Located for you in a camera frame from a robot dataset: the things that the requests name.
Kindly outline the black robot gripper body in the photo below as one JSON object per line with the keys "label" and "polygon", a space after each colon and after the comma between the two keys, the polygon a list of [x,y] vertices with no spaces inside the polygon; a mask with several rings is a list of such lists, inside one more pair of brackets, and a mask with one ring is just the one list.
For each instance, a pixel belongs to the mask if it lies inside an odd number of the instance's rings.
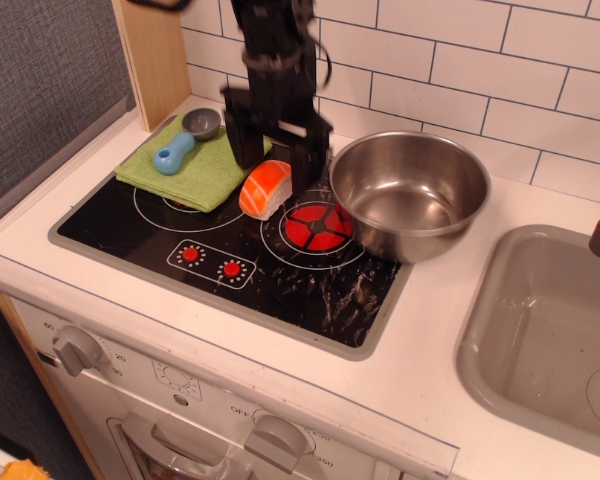
{"label": "black robot gripper body", "polygon": [[244,51],[249,87],[226,87],[225,113],[248,116],[264,135],[274,135],[286,123],[305,131],[299,137],[330,135],[332,127],[314,110],[318,89],[316,49],[301,47],[288,55]]}

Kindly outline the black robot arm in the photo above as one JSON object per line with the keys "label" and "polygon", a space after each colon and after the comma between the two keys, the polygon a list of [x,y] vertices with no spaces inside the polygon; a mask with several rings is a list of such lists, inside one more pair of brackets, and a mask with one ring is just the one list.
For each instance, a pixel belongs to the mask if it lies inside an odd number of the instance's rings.
{"label": "black robot arm", "polygon": [[311,37],[311,1],[234,1],[244,36],[247,89],[225,87],[226,132],[237,164],[251,169],[264,158],[268,137],[289,149],[292,191],[303,193],[322,175],[331,124],[314,108],[318,88]]}

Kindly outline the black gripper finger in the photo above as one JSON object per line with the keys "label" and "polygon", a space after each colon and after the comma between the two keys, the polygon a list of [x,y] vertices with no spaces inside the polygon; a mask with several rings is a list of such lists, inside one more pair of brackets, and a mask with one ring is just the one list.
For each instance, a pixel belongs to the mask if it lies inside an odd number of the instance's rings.
{"label": "black gripper finger", "polygon": [[225,113],[226,133],[236,163],[252,169],[264,158],[264,139],[258,126],[248,116]]}
{"label": "black gripper finger", "polygon": [[321,178],[330,147],[329,135],[299,137],[288,134],[271,140],[287,150],[283,157],[291,166],[294,195],[302,194]]}

